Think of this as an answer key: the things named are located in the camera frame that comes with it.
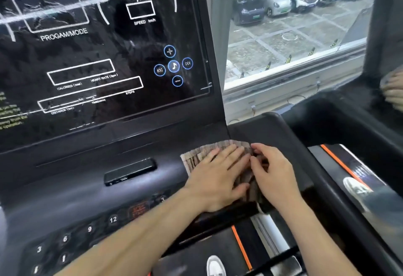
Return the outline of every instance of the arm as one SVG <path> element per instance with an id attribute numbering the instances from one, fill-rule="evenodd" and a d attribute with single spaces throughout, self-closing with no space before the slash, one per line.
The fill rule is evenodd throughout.
<path id="1" fill-rule="evenodd" d="M 222 152 L 211 151 L 194 169 L 185 187 L 110 235 L 56 276 L 147 275 L 200 213 L 217 211 L 244 195 L 248 184 L 233 189 L 236 177 L 249 162 L 250 155 L 245 155 L 234 164 L 243 151 L 235 145 Z"/>
<path id="2" fill-rule="evenodd" d="M 293 233 L 308 274 L 360 276 L 302 199 L 291 163 L 274 147 L 261 143 L 254 143 L 252 147 L 269 160 L 266 172 L 259 160 L 251 157 L 252 170 L 264 196 L 279 211 Z"/>

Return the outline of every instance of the treadmill display panel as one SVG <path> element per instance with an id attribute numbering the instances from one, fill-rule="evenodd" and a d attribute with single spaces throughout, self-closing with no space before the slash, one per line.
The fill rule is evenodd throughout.
<path id="1" fill-rule="evenodd" d="M 0 152 L 212 93 L 194 0 L 0 2 Z"/>

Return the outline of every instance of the orange stripe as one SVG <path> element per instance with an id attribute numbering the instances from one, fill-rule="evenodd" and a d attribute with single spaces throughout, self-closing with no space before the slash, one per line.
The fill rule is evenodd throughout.
<path id="1" fill-rule="evenodd" d="M 243 258 L 245 259 L 246 265 L 248 266 L 249 271 L 251 271 L 252 270 L 251 262 L 249 261 L 248 255 L 246 254 L 245 249 L 243 248 L 241 239 L 239 238 L 237 230 L 235 229 L 234 225 L 232 226 L 232 231 L 234 232 L 235 239 L 237 240 L 239 248 L 241 249 L 241 252 L 242 252 Z"/>
<path id="2" fill-rule="evenodd" d="M 352 177 L 354 177 L 357 181 L 359 181 L 361 184 L 367 186 L 369 188 L 369 186 L 364 183 L 362 181 L 362 179 L 357 176 L 349 167 L 346 166 L 346 164 L 344 162 L 342 162 L 332 151 L 330 151 L 330 149 L 325 146 L 325 145 L 320 145 L 322 147 L 323 150 L 326 151 L 327 154 L 329 154 L 345 171 L 347 171 L 348 174 L 350 174 Z"/>

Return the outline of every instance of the cash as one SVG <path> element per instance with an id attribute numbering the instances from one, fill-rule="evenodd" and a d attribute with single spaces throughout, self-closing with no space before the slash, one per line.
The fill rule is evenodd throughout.
<path id="1" fill-rule="evenodd" d="M 187 153 L 181 155 L 181 159 L 183 161 L 184 167 L 186 168 L 187 174 L 190 176 L 193 169 L 201 162 L 209 153 L 210 151 L 214 150 L 215 148 L 220 148 L 221 150 L 225 149 L 226 147 L 235 144 L 237 147 L 243 146 L 245 148 L 243 154 L 239 157 L 243 157 L 245 154 L 249 153 L 251 155 L 254 154 L 253 149 L 251 148 L 248 142 L 244 141 L 236 141 L 236 140 L 224 140 L 216 143 L 212 143 L 209 145 L 201 146 L 197 149 L 191 150 Z M 242 172 L 239 177 L 235 180 L 234 187 L 239 185 L 240 183 L 247 182 L 250 184 L 250 187 L 245 195 L 242 198 L 244 201 L 249 202 L 257 202 L 260 204 L 267 205 L 267 200 L 263 196 L 262 192 L 259 189 L 259 186 L 255 180 L 253 172 L 250 168 L 247 168 Z"/>

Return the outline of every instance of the shoe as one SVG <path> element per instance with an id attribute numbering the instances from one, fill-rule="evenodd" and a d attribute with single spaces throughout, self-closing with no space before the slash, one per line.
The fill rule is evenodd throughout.
<path id="1" fill-rule="evenodd" d="M 226 276 L 224 265 L 217 256 L 207 259 L 207 276 Z"/>
<path id="2" fill-rule="evenodd" d="M 373 191 L 352 177 L 345 177 L 343 179 L 343 185 L 346 187 L 347 191 L 361 204 L 361 206 L 364 208 L 364 211 L 369 212 L 369 209 L 364 204 L 364 199 Z"/>

